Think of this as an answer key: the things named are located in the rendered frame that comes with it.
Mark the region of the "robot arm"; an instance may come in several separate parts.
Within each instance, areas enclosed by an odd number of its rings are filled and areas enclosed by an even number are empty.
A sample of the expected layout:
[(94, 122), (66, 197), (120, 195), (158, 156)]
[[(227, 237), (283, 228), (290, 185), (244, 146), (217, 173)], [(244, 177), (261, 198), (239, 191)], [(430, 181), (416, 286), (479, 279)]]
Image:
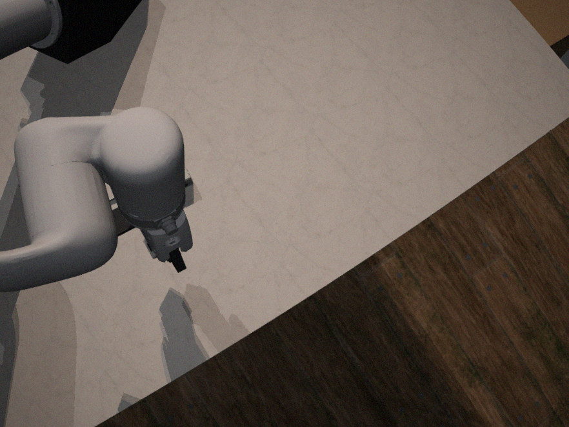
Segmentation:
[[(62, 25), (58, 0), (0, 0), (0, 60), (28, 46), (52, 46)], [(118, 236), (135, 228), (130, 223), (167, 236), (178, 231), (184, 141), (158, 109), (43, 118), (18, 132), (14, 155), (30, 245), (0, 252), (0, 292), (101, 267)], [(105, 183), (118, 205), (113, 210)]]

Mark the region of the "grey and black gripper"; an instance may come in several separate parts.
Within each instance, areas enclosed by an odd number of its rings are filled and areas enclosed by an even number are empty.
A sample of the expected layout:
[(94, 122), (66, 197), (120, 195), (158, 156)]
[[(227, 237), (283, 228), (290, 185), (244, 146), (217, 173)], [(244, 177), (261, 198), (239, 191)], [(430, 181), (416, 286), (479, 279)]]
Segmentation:
[(186, 265), (183, 261), (179, 248), (182, 252), (187, 252), (192, 248), (193, 241), (190, 226), (183, 209), (175, 221), (179, 230), (169, 236), (167, 236), (166, 232), (162, 228), (159, 228), (158, 230), (155, 228), (140, 228), (128, 221), (127, 222), (140, 229), (159, 261), (172, 263), (179, 273), (186, 269)]

